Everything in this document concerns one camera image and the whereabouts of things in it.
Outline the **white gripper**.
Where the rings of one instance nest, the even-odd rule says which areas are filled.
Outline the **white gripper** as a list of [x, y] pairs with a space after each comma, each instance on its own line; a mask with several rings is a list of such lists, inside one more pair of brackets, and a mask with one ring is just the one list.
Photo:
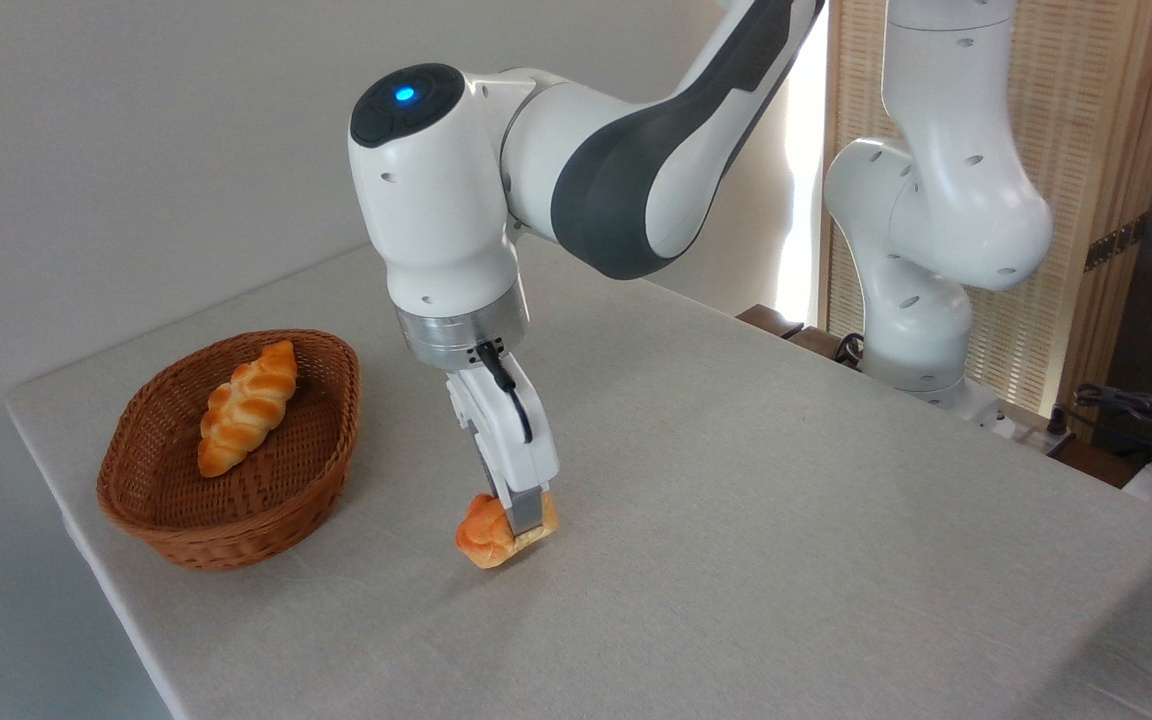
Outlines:
[[500, 389], [484, 366], [447, 376], [450, 402], [488, 482], [488, 493], [508, 498], [511, 536], [541, 526], [544, 488], [558, 475], [558, 452], [550, 420], [535, 386], [521, 366], [507, 366], [515, 392]]

